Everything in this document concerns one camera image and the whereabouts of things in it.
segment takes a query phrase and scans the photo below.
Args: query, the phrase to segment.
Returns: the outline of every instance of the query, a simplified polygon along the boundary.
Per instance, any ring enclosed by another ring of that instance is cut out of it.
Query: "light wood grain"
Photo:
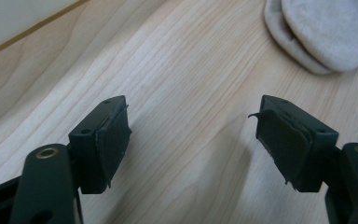
[[[0,51],[87,0],[0,0]]]
[[[263,94],[358,142],[358,70],[318,77],[272,40],[256,0],[92,0],[0,52],[0,183],[101,100],[127,96],[127,154],[86,223],[327,223],[255,139]]]

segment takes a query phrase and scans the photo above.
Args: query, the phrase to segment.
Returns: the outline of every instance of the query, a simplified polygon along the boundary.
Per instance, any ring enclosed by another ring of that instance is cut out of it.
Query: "white cloth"
[[[358,0],[267,0],[265,20],[276,41],[312,73],[358,67]]]
[[[277,43],[286,50],[290,56],[296,59],[305,68],[318,75],[326,75],[332,72],[309,55],[293,35],[290,27],[288,27],[284,20],[281,0],[267,1],[264,18],[272,37],[274,37]]]

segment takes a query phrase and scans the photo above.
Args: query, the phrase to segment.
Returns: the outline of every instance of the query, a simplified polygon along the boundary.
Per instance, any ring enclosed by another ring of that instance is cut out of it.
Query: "clamp jaw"
[[[77,190],[110,187],[130,134],[124,96],[98,104],[69,133],[68,146],[35,149],[22,175],[0,185],[0,223],[83,223]]]
[[[358,223],[358,143],[336,147],[338,132],[301,108],[264,95],[256,138],[273,158],[287,182],[300,192],[325,196],[330,223]]]

